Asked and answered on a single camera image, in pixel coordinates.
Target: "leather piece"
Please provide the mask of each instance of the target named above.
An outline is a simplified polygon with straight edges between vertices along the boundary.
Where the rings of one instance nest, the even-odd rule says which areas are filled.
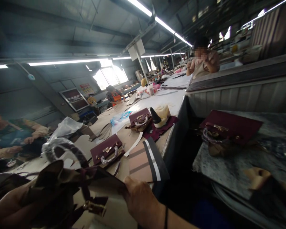
[[[213,125],[223,127],[223,129],[219,130]],[[212,110],[200,124],[200,128],[207,127],[210,132],[217,132],[223,139],[228,138],[234,143],[244,146],[262,125],[263,122],[261,121]]]
[[[154,142],[156,142],[162,134],[164,134],[169,128],[171,128],[176,122],[178,122],[178,118],[175,116],[170,116],[166,124],[161,128],[156,128],[153,123],[146,128],[143,137],[149,139],[150,137],[153,138]]]

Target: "gold clasp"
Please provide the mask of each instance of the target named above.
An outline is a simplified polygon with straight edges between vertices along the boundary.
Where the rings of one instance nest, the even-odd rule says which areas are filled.
[[[87,200],[83,206],[84,210],[88,210],[91,213],[98,214],[100,216],[104,216],[106,212],[106,207],[104,205],[99,205]]]
[[[222,127],[222,126],[218,126],[218,125],[214,125],[215,128],[217,128],[219,131],[223,132],[223,131],[228,131],[229,129]]]

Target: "person's hand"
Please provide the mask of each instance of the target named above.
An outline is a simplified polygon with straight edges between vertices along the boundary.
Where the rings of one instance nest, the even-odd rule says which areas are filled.
[[[145,229],[164,228],[165,206],[158,202],[149,185],[131,177],[124,183],[128,191],[123,193],[131,216]]]
[[[192,65],[192,62],[189,61],[189,62],[187,63],[187,69],[189,69],[189,68],[191,67],[191,65]]]
[[[27,137],[24,139],[24,144],[32,144],[35,139],[39,138],[39,135],[34,135],[32,137]]]
[[[8,154],[14,155],[15,153],[18,153],[20,151],[22,151],[22,147],[21,146],[13,146],[13,147],[9,148],[6,152]]]
[[[59,193],[41,192],[36,201],[21,206],[21,200],[28,192],[31,182],[15,188],[0,200],[0,228],[29,229],[32,220],[49,204]]]

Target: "leather handbag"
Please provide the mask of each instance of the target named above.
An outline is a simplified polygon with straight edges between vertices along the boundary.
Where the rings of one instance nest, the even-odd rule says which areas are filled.
[[[212,110],[200,124],[202,139],[212,144],[229,142],[244,146],[258,132],[263,122]]]
[[[93,164],[102,165],[102,167],[112,164],[118,157],[121,157],[125,153],[122,148],[122,142],[116,134],[98,144],[90,152]]]
[[[152,120],[152,116],[148,108],[144,108],[136,113],[129,115],[130,126],[126,129],[143,132]]]

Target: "bright window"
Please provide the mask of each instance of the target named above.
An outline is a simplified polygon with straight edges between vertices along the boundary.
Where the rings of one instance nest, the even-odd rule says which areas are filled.
[[[155,66],[154,63],[153,63],[152,58],[151,58],[151,57],[149,57],[149,58],[150,58],[150,63],[151,63],[152,70],[153,70],[153,71],[156,71],[157,68],[156,68],[156,66]]]
[[[151,72],[152,70],[150,69],[150,66],[149,66],[149,64],[148,64],[146,59],[145,59],[145,61],[146,61],[147,67],[148,67],[148,72]]]
[[[93,78],[98,83],[98,86],[103,91],[109,85],[117,85],[128,81],[124,69],[112,64],[111,60],[101,60],[101,69],[98,70]]]
[[[213,39],[210,40],[210,44],[208,45],[208,48],[211,46]]]
[[[228,31],[227,31],[227,33],[225,35],[225,40],[230,38],[230,34],[231,34],[231,26],[228,28]]]

